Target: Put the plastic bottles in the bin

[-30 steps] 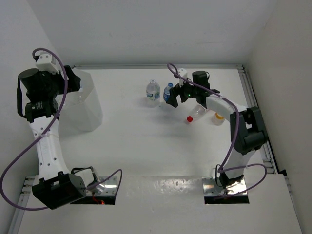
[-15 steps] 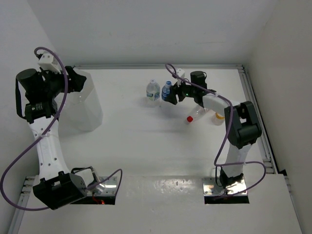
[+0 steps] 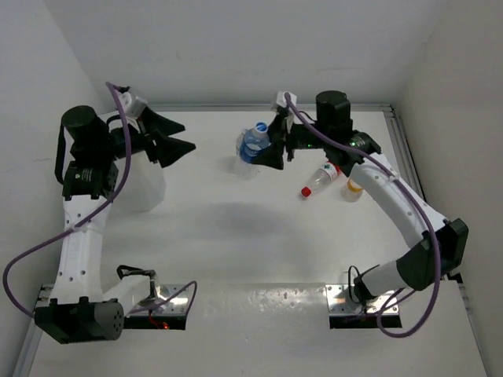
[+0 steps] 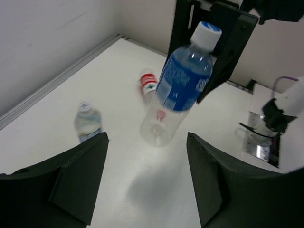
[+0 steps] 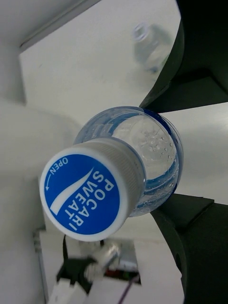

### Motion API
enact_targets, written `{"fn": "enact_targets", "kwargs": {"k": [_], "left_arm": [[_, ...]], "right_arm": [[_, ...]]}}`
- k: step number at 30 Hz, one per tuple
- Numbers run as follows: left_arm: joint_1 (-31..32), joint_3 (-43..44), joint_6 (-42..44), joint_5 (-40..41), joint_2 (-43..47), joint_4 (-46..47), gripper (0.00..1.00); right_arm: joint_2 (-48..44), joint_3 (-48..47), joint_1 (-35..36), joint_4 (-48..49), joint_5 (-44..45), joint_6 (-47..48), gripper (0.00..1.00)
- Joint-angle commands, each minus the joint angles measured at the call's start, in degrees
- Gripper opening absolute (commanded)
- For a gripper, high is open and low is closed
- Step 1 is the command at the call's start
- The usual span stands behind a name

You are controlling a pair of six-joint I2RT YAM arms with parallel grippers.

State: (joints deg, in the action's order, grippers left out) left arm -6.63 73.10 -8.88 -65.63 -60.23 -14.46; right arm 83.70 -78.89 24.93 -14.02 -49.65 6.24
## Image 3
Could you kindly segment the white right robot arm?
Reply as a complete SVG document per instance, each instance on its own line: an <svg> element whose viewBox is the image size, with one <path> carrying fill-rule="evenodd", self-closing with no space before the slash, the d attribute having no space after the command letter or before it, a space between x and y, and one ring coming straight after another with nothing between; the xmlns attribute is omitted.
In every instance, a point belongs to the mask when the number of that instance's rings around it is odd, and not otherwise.
<svg viewBox="0 0 503 377"><path fill-rule="evenodd" d="M267 127L270 145L252 157L251 163L281 170L295 151L321 149L392 220L409 251L354 279L351 293L360 305L388 291L423 291L437 284L461 264L468 226L460 218L450 220L430 207L391 167L378 143L354 129L345 93L321 92L315 104L316 119L310 123L296 107L292 93L277 92L276 116Z"/></svg>

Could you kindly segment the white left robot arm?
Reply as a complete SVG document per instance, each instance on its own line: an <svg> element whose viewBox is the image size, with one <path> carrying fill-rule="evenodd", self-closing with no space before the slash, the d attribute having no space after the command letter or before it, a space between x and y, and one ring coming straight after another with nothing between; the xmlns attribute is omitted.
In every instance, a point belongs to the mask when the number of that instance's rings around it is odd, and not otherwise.
<svg viewBox="0 0 503 377"><path fill-rule="evenodd" d="M119 265L119 283L101 288L103 232L116 190L116 160L145 152L168 167L195 149L174 138L185 127L145 108L125 128L109 127L93 108L80 105L61 117L60 134L70 134L72 161L63 185L65 231L55 284L46 306L35 308L35 324L60 344L115 341L124 328L167 329L163 311L182 291L161 295L152 269Z"/></svg>

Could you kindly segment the blue label Pocari bottle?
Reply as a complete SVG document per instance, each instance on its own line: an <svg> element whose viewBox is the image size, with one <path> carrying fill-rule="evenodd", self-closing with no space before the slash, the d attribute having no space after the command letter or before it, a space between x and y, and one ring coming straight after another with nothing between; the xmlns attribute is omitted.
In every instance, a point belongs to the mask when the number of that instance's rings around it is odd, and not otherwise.
<svg viewBox="0 0 503 377"><path fill-rule="evenodd" d="M240 147L240 154L243 161L251 163L253 157L270 145L267 131L268 126L262 122L256 123L254 127L247 130Z"/></svg>

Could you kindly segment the clear bottle white label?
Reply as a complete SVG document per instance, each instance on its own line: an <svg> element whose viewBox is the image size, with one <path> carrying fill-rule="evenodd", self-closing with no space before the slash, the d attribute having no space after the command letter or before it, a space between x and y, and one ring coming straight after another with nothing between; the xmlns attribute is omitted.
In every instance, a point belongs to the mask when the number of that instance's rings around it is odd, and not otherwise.
<svg viewBox="0 0 503 377"><path fill-rule="evenodd" d="M233 163L233 172L243 180L251 180L259 173L259 167L250 163L246 163L241 158L240 147L242 145L242 141L246 132L247 130L243 129L236 140L236 158Z"/></svg>

